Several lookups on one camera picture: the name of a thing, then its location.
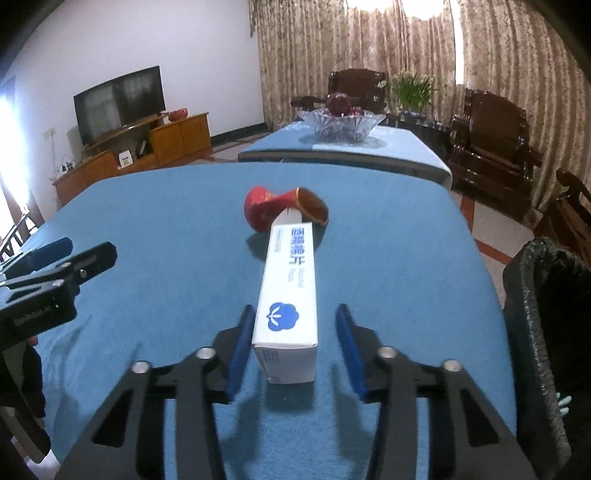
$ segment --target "green plant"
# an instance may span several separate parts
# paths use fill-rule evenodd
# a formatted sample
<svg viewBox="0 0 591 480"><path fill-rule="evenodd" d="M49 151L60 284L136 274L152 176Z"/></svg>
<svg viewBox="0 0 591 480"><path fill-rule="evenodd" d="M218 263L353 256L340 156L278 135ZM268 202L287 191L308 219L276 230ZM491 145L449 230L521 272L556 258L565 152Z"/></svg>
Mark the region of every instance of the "green plant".
<svg viewBox="0 0 591 480"><path fill-rule="evenodd" d="M398 72L390 82L391 93L397 99L402 110L423 113L431 104L435 93L434 79L427 75L418 77L407 70Z"/></svg>

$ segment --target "tv screen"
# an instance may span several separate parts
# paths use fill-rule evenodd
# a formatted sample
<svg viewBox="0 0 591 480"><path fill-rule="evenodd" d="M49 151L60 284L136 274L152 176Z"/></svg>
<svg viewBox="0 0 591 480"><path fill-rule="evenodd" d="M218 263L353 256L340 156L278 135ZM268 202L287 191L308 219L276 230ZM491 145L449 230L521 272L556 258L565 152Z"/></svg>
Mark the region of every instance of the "tv screen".
<svg viewBox="0 0 591 480"><path fill-rule="evenodd" d="M74 97L78 130L84 145L107 132L166 110L160 67L101 83Z"/></svg>

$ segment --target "blue logo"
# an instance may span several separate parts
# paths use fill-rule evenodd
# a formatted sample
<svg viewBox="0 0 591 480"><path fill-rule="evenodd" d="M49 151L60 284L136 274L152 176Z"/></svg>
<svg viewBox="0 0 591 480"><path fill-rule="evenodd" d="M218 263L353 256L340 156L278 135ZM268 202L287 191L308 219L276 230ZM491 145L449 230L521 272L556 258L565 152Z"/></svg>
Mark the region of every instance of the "blue logo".
<svg viewBox="0 0 591 480"><path fill-rule="evenodd" d="M278 301L269 307L267 318L269 319L269 330L280 332L293 328L297 319L300 318L300 314L291 303Z"/></svg>

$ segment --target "light blue tablecloth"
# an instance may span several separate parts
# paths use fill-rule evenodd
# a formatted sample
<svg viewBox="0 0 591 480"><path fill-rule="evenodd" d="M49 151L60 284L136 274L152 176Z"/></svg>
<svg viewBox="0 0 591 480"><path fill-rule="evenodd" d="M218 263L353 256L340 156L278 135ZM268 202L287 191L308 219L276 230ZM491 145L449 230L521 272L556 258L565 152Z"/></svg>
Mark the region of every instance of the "light blue tablecloth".
<svg viewBox="0 0 591 480"><path fill-rule="evenodd" d="M293 122L238 154L239 161L297 161L375 168L452 186L452 172L409 130L375 127L354 144L322 141L306 122Z"/></svg>
<svg viewBox="0 0 591 480"><path fill-rule="evenodd" d="M256 305L266 237L243 201L261 184L306 186L330 208L317 230L317 378L266 385L254 356L241 393L216 406L230 478L364 478L378 407L349 386L334 327L348 303L359 324L412 359L464 363L509 427L515 401L502 312L486 268L446 189L362 168L245 163L150 171L93 185L33 235L62 236L74 253L116 245L115 267L82 287L78 317L40 336L47 430L63 458L124 371L183 359ZM418 478L426 478L426 410L420 409ZM174 478L174 423L165 437Z"/></svg>

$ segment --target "bright window light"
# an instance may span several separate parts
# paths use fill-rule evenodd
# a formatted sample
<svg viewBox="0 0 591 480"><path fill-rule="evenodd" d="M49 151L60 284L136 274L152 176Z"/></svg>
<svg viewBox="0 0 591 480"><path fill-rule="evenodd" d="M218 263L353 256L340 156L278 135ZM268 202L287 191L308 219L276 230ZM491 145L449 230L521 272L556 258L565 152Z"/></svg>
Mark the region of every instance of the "bright window light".
<svg viewBox="0 0 591 480"><path fill-rule="evenodd" d="M407 17L429 20L443 12L443 0L402 0Z"/></svg>
<svg viewBox="0 0 591 480"><path fill-rule="evenodd" d="M0 97L0 173L12 196L25 211L29 199L23 175L24 141L12 107Z"/></svg>
<svg viewBox="0 0 591 480"><path fill-rule="evenodd" d="M450 0L453 19L453 41L456 46L456 85L464 84L464 31L460 21L460 4Z"/></svg>
<svg viewBox="0 0 591 480"><path fill-rule="evenodd" d="M365 10L373 12L378 10L385 11L387 8L394 6L393 0L346 0L346 5L349 8L357 8L358 10Z"/></svg>

